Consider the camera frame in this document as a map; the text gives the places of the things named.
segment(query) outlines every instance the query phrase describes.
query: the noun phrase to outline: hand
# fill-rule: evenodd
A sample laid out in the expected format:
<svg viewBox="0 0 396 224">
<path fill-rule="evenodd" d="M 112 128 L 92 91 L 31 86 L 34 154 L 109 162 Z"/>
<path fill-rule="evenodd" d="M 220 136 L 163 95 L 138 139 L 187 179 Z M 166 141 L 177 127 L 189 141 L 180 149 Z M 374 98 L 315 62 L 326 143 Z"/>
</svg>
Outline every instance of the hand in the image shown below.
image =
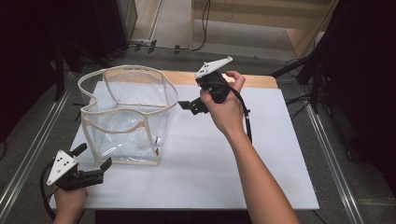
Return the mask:
<svg viewBox="0 0 396 224">
<path fill-rule="evenodd" d="M 54 223 L 76 223 L 89 192 L 83 189 L 55 192 L 56 218 Z"/>
<path fill-rule="evenodd" d="M 245 83 L 245 77 L 236 71 L 228 71 L 225 74 L 228 77 L 233 77 L 235 79 L 235 82 L 230 83 L 230 85 L 236 91 L 240 92 Z M 227 135 L 229 132 L 237 130 L 243 131 L 243 109 L 241 103 L 232 91 L 230 91 L 227 99 L 222 104 L 216 104 L 213 102 L 208 91 L 201 90 L 200 93 L 201 101 L 206 105 L 213 121 L 222 133 Z"/>
</svg>

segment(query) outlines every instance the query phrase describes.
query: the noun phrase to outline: clear plastic bag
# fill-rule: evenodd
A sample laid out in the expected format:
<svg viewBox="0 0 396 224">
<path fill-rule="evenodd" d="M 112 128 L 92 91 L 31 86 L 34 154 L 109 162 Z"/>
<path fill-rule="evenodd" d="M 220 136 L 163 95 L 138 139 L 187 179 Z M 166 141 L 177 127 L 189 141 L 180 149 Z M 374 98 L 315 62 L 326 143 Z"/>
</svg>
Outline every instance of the clear plastic bag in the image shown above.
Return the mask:
<svg viewBox="0 0 396 224">
<path fill-rule="evenodd" d="M 159 164 L 177 90 L 161 72 L 124 65 L 78 81 L 86 106 L 81 125 L 96 161 Z"/>
</svg>

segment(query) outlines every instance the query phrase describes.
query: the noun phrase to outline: cable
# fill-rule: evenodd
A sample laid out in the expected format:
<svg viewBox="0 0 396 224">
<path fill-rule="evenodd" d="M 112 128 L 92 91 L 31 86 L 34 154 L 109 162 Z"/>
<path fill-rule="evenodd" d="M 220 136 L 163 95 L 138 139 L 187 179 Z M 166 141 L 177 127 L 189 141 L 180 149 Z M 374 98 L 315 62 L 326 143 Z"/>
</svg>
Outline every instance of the cable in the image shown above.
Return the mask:
<svg viewBox="0 0 396 224">
<path fill-rule="evenodd" d="M 204 18 L 205 18 L 205 12 L 206 12 L 206 8 L 207 8 L 207 14 L 206 14 L 206 22 L 204 25 Z M 207 0 L 205 8 L 204 8 L 204 12 L 202 14 L 202 29 L 204 31 L 204 40 L 201 43 L 201 46 L 198 47 L 197 49 L 193 49 L 192 51 L 196 51 L 196 50 L 200 50 L 201 48 L 204 47 L 204 45 L 206 44 L 206 37 L 207 37 L 207 21 L 209 20 L 209 12 L 210 12 L 210 0 Z"/>
<path fill-rule="evenodd" d="M 300 61 L 298 59 L 291 59 L 291 60 L 288 60 L 287 62 L 285 62 L 285 67 L 288 66 L 289 63 L 292 62 L 292 61 L 297 61 L 297 63 L 299 65 L 303 65 L 303 64 L 300 63 Z M 301 72 L 301 70 L 299 70 L 298 67 L 294 68 L 293 70 L 296 70 L 299 73 Z M 297 75 L 292 74 L 290 71 L 288 72 L 289 75 L 291 75 L 292 77 L 297 77 Z"/>
<path fill-rule="evenodd" d="M 305 105 L 303 105 L 303 107 L 301 107 L 299 110 L 297 110 L 297 112 L 295 112 L 294 114 L 290 115 L 290 119 L 293 120 L 298 114 L 300 114 L 301 111 L 303 111 L 307 106 L 309 105 L 309 102 L 306 102 Z"/>
<path fill-rule="evenodd" d="M 232 6 L 231 6 L 231 17 L 228 18 L 228 15 L 227 15 L 227 8 L 226 8 L 227 2 L 228 2 L 228 0 L 225 0 L 225 1 L 224 1 L 224 16 L 225 16 L 226 19 L 232 20 L 232 19 L 233 19 L 233 4 L 232 4 Z"/>
<path fill-rule="evenodd" d="M 317 211 L 312 210 L 312 212 L 317 215 L 317 217 L 320 219 L 320 221 L 322 221 L 324 224 L 326 224 L 326 222 L 323 220 L 323 218 L 317 213 Z"/>
<path fill-rule="evenodd" d="M 77 224 L 81 221 L 84 214 L 85 214 L 85 210 L 82 210 L 81 215 L 79 215 L 79 218 L 77 219 L 77 222 L 76 222 Z"/>
<path fill-rule="evenodd" d="M 109 59 L 108 61 L 111 63 L 111 62 L 113 62 L 114 60 L 116 60 L 118 57 L 120 57 L 120 55 L 121 55 L 122 53 L 118 53 L 116 56 L 114 56 L 112 59 Z"/>
<path fill-rule="evenodd" d="M 55 159 L 52 159 L 50 163 L 48 163 L 43 171 L 41 172 L 41 176 L 40 176 L 40 192 L 41 192 L 41 197 L 43 199 L 43 204 L 44 204 L 44 208 L 47 211 L 47 214 L 49 215 L 49 217 L 54 220 L 56 217 L 56 214 L 52 211 L 52 209 L 50 208 L 50 204 L 48 202 L 47 196 L 46 196 L 46 192 L 44 191 L 44 176 L 46 174 L 46 172 L 48 171 L 49 168 L 51 168 L 53 166 L 53 163 L 55 162 Z"/>
<path fill-rule="evenodd" d="M 46 199 L 48 200 L 53 194 L 55 194 L 56 191 L 58 191 L 59 187 L 56 188 L 56 190 L 54 190 L 49 196 L 46 197 Z"/>
<path fill-rule="evenodd" d="M 296 97 L 296 98 L 294 98 L 294 99 L 288 100 L 288 101 L 286 102 L 286 105 L 291 105 L 291 104 L 294 104 L 294 103 L 296 103 L 296 102 L 298 102 L 298 101 L 309 101 L 310 99 L 311 99 L 311 94 L 308 93 L 308 94 L 305 94 L 305 95 Z"/>
<path fill-rule="evenodd" d="M 218 86 L 226 87 L 226 88 L 230 89 L 230 91 L 233 92 L 233 94 L 236 96 L 236 98 L 238 98 L 239 102 L 241 102 L 242 109 L 244 110 L 245 125 L 247 127 L 247 137 L 250 140 L 250 142 L 253 142 L 253 139 L 252 139 L 252 136 L 251 136 L 251 128 L 250 128 L 250 117 L 248 115 L 248 113 L 250 113 L 250 110 L 247 109 L 247 107 L 245 105 L 245 102 L 244 102 L 244 99 L 241 96 L 241 93 L 239 93 L 239 91 L 237 91 L 236 89 L 234 89 L 230 85 L 222 83 L 222 82 L 207 82 L 206 84 L 218 85 Z"/>
<path fill-rule="evenodd" d="M 328 115 L 332 114 L 332 111 L 328 105 L 328 98 L 330 96 L 329 91 L 328 91 L 328 86 L 327 86 L 327 79 L 325 76 L 320 77 L 320 82 L 319 82 L 319 93 L 318 93 L 318 102 L 321 102 L 322 108 Z"/>
<path fill-rule="evenodd" d="M 73 105 L 78 105 L 79 107 L 85 106 L 84 104 L 77 104 L 77 103 L 73 103 Z M 74 119 L 74 122 L 76 122 L 80 117 L 81 117 L 81 110 L 78 111 L 78 114 L 76 115 L 76 117 Z"/>
</svg>

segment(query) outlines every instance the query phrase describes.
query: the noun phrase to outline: finger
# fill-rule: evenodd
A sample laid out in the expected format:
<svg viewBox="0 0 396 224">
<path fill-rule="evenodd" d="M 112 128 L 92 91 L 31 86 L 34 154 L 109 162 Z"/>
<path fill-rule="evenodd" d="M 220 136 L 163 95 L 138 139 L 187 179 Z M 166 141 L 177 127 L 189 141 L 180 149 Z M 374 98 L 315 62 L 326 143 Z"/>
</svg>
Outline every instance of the finger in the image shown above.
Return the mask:
<svg viewBox="0 0 396 224">
<path fill-rule="evenodd" d="M 201 101 L 206 105 L 206 107 L 212 106 L 215 102 L 213 102 L 212 96 L 210 95 L 209 91 L 200 90 Z"/>
<path fill-rule="evenodd" d="M 84 191 L 85 191 L 85 196 L 86 197 L 90 196 L 90 192 L 87 189 L 84 189 Z"/>
<path fill-rule="evenodd" d="M 235 79 L 235 82 L 233 83 L 233 88 L 236 91 L 240 92 L 242 90 L 242 87 L 244 86 L 246 80 L 245 77 L 236 71 L 228 71 L 225 73 L 225 75 L 227 75 L 228 77 L 233 77 L 233 79 Z"/>
</svg>

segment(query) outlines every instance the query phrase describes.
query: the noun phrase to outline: floor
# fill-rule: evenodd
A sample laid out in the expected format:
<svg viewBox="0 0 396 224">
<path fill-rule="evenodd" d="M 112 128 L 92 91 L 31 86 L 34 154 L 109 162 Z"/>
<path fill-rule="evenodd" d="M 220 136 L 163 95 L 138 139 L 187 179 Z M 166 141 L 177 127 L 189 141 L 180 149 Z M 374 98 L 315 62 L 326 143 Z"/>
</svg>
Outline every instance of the floor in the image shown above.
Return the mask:
<svg viewBox="0 0 396 224">
<path fill-rule="evenodd" d="M 190 7 L 186 2 L 188 1 L 163 0 L 152 37 L 157 40 L 158 47 L 173 48 L 180 45 L 186 48 L 189 45 Z M 195 25 L 196 47 L 201 44 L 203 33 L 200 29 L 201 22 L 196 21 Z M 226 55 L 234 57 L 231 69 L 243 74 L 260 75 L 275 72 L 295 59 L 283 29 L 210 22 L 206 45 L 198 52 L 181 52 L 175 55 L 172 50 L 156 49 L 148 54 L 147 49 L 142 49 L 127 52 L 112 64 L 132 63 L 163 70 L 195 71 L 200 68 L 202 60 L 210 62 Z M 82 75 L 97 69 L 100 67 L 87 65 Z M 285 99 L 310 91 L 309 83 L 303 86 L 296 83 L 296 75 L 298 70 L 290 71 L 277 79 Z M 80 94 L 76 87 L 80 76 L 81 74 L 72 74 L 67 77 L 66 83 L 70 91 L 63 102 L 53 103 L 54 88 L 44 94 L 8 138 L 7 154 L 0 161 L 0 190 L 6 192 L 8 183 L 15 179 L 14 174 L 20 169 L 27 169 L 28 175 L 19 180 L 23 187 L 9 192 L 18 197 L 9 202 L 13 203 L 12 208 L 1 211 L 0 223 L 50 223 L 41 205 L 37 180 L 53 152 L 60 147 L 69 147 L 74 139 L 78 122 L 73 120 L 78 114 L 78 106 L 73 103 L 80 103 Z M 290 113 L 296 112 L 303 105 L 304 102 L 291 105 Z M 59 113 L 54 112 L 53 108 L 56 106 L 62 109 Z M 320 209 L 315 212 L 297 211 L 301 222 L 396 223 L 395 203 L 389 203 L 394 201 L 394 196 L 382 175 L 370 164 L 356 163 L 348 159 L 345 143 L 332 118 L 321 106 L 318 109 L 319 114 L 315 115 L 308 107 L 292 121 L 320 205 Z M 51 124 L 46 120 L 47 115 L 56 118 L 56 122 Z M 47 123 L 49 132 L 44 133 L 43 139 L 36 139 L 37 133 L 46 131 L 41 127 Z M 31 149 L 35 148 L 38 152 L 31 153 Z M 31 163 L 30 168 L 19 166 L 25 161 Z M 94 212 L 88 211 L 80 223 L 94 223 Z"/>
</svg>

